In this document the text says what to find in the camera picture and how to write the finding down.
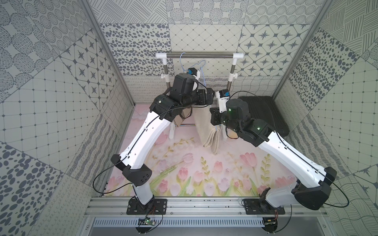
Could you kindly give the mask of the beige scarf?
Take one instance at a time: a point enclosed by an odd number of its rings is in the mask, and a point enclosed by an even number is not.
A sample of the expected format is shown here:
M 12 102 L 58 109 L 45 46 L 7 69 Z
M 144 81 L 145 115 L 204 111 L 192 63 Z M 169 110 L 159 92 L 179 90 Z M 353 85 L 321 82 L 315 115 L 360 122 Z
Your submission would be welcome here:
M 205 148 L 210 148 L 211 152 L 216 155 L 219 149 L 221 129 L 211 124 L 212 114 L 210 107 L 193 108 L 195 126 L 200 141 Z

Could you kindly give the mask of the blue wire hanger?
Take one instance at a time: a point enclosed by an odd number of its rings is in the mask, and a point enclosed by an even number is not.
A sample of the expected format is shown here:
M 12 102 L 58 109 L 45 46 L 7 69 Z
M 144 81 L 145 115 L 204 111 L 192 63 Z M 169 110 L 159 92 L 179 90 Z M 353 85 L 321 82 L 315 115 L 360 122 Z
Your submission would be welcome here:
M 185 54 L 186 54 L 186 52 L 183 52 L 183 53 L 180 54 L 180 57 L 179 57 L 179 63 L 180 63 L 180 66 L 181 66 L 183 73 L 187 73 L 187 71 L 188 71 L 188 68 L 183 63 L 183 56 Z
M 199 71 L 199 74 L 200 74 L 198 76 L 198 79 L 202 79 L 203 85 L 204 85 L 204 87 L 206 87 L 206 79 L 205 79 L 205 75 L 204 75 L 204 71 L 203 71 L 203 68 L 206 65 L 206 60 L 200 60 L 196 64 L 199 67 L 198 71 Z

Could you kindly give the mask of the brown plaid scarf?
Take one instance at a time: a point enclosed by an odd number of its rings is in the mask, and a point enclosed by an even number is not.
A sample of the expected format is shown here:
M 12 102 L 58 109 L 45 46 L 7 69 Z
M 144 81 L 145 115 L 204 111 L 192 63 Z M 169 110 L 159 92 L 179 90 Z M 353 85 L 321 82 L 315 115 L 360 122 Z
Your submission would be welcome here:
M 188 117 L 192 114 L 192 108 L 185 108 L 180 112 L 178 116 L 174 119 L 175 124 L 180 126 Z

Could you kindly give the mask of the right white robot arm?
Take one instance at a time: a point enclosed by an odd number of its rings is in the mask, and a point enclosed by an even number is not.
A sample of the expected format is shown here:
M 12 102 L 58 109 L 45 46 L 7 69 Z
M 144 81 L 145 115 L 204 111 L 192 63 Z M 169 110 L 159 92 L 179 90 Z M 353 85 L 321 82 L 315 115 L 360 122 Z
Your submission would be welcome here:
M 261 194 L 261 205 L 278 208 L 301 204 L 318 210 L 329 199 L 337 172 L 307 158 L 286 143 L 274 128 L 262 119 L 253 119 L 248 104 L 241 99 L 228 100 L 219 108 L 212 108 L 211 124 L 224 125 L 239 138 L 267 152 L 288 168 L 297 178 L 295 183 L 279 188 L 267 188 Z

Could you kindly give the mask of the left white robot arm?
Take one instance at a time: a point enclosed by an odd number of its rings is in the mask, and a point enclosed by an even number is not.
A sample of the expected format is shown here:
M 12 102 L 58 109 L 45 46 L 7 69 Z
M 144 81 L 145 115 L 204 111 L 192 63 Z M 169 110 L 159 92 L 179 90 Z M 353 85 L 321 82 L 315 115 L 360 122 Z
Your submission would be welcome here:
M 122 153 L 111 157 L 111 162 L 133 185 L 136 199 L 143 207 L 149 207 L 154 201 L 148 183 L 152 170 L 144 162 L 160 134 L 183 110 L 213 103 L 214 91 L 199 78 L 200 72 L 194 72 L 192 68 L 177 74 L 173 86 L 152 102 L 145 122 L 130 145 Z

